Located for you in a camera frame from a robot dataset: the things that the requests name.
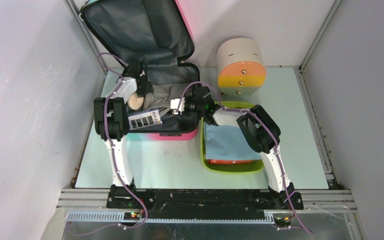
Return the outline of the pink and teal kids suitcase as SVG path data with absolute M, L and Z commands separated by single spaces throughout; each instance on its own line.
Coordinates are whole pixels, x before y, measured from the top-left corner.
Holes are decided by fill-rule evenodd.
M 91 0 L 80 9 L 91 33 L 124 67 L 124 77 L 147 76 L 147 90 L 189 95 L 200 72 L 188 58 L 195 46 L 174 0 Z

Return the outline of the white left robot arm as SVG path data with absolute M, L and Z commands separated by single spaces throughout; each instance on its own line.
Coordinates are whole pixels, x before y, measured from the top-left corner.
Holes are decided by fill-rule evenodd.
M 128 63 L 122 73 L 116 74 L 118 79 L 113 89 L 93 101 L 94 126 L 109 153 L 112 184 L 127 189 L 134 182 L 125 150 L 126 136 L 130 130 L 127 102 L 139 89 L 139 79 L 146 76 L 146 65 L 134 60 Z

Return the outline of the light blue garment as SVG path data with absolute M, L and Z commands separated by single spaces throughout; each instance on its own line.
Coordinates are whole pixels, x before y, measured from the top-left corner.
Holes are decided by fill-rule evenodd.
M 238 127 L 204 124 L 205 158 L 215 160 L 260 160 L 259 153 L 248 145 L 242 131 Z

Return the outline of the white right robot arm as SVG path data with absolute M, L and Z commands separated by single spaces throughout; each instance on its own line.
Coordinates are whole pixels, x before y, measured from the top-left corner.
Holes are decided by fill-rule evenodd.
M 212 98 L 214 89 L 207 83 L 195 81 L 183 90 L 175 110 L 199 113 L 212 126 L 240 129 L 248 146 L 258 153 L 268 176 L 271 204 L 284 209 L 291 202 L 295 188 L 288 177 L 280 152 L 281 130 L 261 105 L 251 108 L 231 108 Z

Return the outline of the grey ribbed garment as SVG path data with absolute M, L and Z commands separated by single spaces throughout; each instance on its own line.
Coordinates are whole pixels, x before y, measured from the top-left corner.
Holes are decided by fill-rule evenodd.
M 159 109 L 162 115 L 171 111 L 171 100 L 181 97 L 188 83 L 153 85 L 153 91 L 146 94 L 142 109 Z

